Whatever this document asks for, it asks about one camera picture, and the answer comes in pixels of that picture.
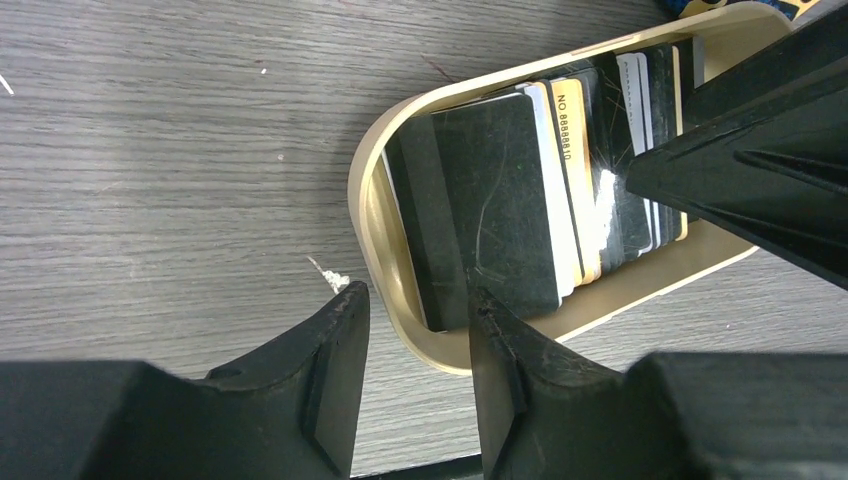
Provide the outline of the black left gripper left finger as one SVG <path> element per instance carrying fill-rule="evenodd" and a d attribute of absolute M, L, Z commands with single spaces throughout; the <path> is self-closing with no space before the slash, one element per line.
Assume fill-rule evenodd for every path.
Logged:
<path fill-rule="evenodd" d="M 1 366 L 5 479 L 346 479 L 370 331 L 355 281 L 189 380 L 138 360 Z"/>

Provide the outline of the gold numbered credit card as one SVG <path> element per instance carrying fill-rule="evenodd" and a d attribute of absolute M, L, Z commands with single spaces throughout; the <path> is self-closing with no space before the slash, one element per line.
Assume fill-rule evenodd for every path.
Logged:
<path fill-rule="evenodd" d="M 575 233 L 583 267 L 581 285 L 586 285 L 600 276 L 601 258 L 597 228 L 592 219 L 594 197 L 583 89 L 576 78 L 553 80 L 550 89 L 576 221 Z"/>

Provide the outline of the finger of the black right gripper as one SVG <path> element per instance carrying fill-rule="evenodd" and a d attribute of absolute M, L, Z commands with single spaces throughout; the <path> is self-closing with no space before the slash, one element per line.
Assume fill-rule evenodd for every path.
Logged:
<path fill-rule="evenodd" d="M 707 82 L 702 123 L 636 157 L 629 191 L 847 284 L 847 27 L 811 23 Z"/>

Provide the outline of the stack of dark cards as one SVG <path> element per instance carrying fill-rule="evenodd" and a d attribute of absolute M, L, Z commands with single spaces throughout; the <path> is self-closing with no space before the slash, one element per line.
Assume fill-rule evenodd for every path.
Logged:
<path fill-rule="evenodd" d="M 682 99 L 693 88 L 692 42 L 605 52 L 587 64 L 597 84 L 589 125 L 601 136 L 592 167 L 602 271 L 609 273 L 688 234 L 685 213 L 630 193 L 623 175 L 636 156 L 679 135 Z"/>

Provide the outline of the beige oval card tray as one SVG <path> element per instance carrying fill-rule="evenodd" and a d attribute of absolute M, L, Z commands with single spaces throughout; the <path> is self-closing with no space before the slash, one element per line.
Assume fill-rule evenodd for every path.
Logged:
<path fill-rule="evenodd" d="M 705 41 L 705 76 L 713 79 L 765 47 L 786 37 L 793 24 L 777 9 L 740 2 L 567 53 L 536 60 L 409 97 L 383 113 L 367 130 L 352 158 L 348 205 L 372 282 L 402 343 L 432 367 L 455 375 L 471 373 L 466 330 L 429 330 L 396 202 L 381 158 L 399 127 L 418 113 L 471 100 L 544 70 L 590 56 L 635 50 L 686 34 Z M 650 299 L 707 276 L 756 251 L 752 243 L 705 220 L 688 236 L 628 263 L 567 298 L 556 313 L 531 320 L 542 334 L 565 341 Z"/>

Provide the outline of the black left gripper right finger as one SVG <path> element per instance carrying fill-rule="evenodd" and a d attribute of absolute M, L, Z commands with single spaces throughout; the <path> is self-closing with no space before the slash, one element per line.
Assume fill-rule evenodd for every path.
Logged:
<path fill-rule="evenodd" d="M 469 301 L 488 479 L 843 479 L 843 354 L 653 352 L 617 372 Z"/>

